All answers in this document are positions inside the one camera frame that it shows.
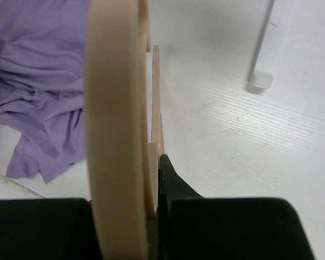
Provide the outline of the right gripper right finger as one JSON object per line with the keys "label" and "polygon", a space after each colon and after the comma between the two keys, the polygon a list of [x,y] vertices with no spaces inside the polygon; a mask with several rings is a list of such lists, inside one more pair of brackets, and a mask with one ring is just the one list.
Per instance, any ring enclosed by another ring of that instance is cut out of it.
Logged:
{"label": "right gripper right finger", "polygon": [[293,206],[282,198],[204,198],[159,161],[160,259],[313,259]]}

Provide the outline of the purple t shirt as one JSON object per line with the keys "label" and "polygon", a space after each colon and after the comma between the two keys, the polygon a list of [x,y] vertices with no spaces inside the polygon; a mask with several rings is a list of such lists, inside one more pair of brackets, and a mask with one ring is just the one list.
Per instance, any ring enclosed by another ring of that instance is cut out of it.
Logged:
{"label": "purple t shirt", "polygon": [[89,1],[0,1],[0,125],[20,132],[6,174],[48,183],[86,157]]}

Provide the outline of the wooden hanger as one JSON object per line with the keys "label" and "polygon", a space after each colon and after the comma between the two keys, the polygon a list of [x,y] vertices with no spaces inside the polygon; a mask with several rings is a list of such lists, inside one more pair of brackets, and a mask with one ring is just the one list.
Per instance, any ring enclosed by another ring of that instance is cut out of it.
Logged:
{"label": "wooden hanger", "polygon": [[148,1],[92,1],[84,120],[94,224],[104,259],[158,258],[164,152],[160,52]]}

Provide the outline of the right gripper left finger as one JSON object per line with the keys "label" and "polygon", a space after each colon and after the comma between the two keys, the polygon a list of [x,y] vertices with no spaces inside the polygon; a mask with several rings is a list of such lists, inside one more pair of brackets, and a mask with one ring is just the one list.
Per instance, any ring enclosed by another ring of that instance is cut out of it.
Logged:
{"label": "right gripper left finger", "polygon": [[0,200],[0,259],[102,259],[91,203]]}

